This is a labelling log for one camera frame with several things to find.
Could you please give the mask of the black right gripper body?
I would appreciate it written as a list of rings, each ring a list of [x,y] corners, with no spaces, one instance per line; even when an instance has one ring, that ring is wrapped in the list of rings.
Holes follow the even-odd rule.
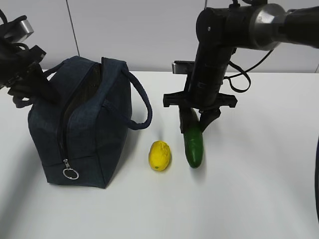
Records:
[[[236,104],[237,99],[234,95],[222,93],[218,93],[215,101],[208,106],[204,106],[203,103],[194,103],[187,99],[186,92],[184,91],[163,95],[163,106],[166,108],[169,106],[180,106],[182,108],[194,108],[198,109],[200,112],[206,112],[222,106],[234,108],[236,107]]]

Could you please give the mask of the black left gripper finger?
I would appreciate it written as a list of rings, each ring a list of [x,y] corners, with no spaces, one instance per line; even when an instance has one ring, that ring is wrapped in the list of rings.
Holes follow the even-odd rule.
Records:
[[[30,74],[29,84],[34,97],[41,97],[53,104],[57,104],[59,102],[59,93],[50,84],[47,77],[45,77],[39,64],[35,65],[34,70]]]
[[[30,76],[16,75],[7,83],[8,94],[13,96],[13,102],[32,102],[40,97],[39,80],[37,75],[31,74]]]

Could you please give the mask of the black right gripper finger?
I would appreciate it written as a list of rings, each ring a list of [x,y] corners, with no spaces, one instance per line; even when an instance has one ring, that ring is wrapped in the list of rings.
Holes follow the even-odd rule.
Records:
[[[192,111],[191,108],[179,106],[179,121],[180,121],[180,131],[185,133],[191,125],[192,121]]]
[[[202,132],[221,115],[220,109],[211,109],[200,113],[199,127]]]

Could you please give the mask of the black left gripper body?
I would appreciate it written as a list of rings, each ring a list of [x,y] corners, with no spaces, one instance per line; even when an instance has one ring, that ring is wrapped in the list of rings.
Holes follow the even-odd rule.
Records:
[[[30,76],[35,65],[40,65],[45,55],[46,52],[37,45],[28,48],[25,44],[2,44],[0,46],[0,87],[7,88],[7,83],[16,75]]]

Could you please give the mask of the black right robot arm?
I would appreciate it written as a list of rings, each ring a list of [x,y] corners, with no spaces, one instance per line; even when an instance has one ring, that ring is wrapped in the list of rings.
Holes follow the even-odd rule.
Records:
[[[319,46],[318,7],[284,10],[266,0],[234,1],[227,8],[205,8],[196,21],[199,42],[194,61],[175,61],[174,74],[185,74],[183,91],[166,94],[163,105],[179,107],[180,130],[204,131],[222,106],[235,107],[234,95],[220,92],[231,56],[238,48],[272,51],[280,43]]]

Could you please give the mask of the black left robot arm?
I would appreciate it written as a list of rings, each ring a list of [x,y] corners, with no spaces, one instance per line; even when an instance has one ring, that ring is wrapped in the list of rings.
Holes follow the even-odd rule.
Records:
[[[17,108],[32,105],[38,98],[59,102],[59,93],[47,79],[49,73],[40,66],[45,55],[37,45],[29,48],[23,43],[0,39],[0,87],[9,89]]]

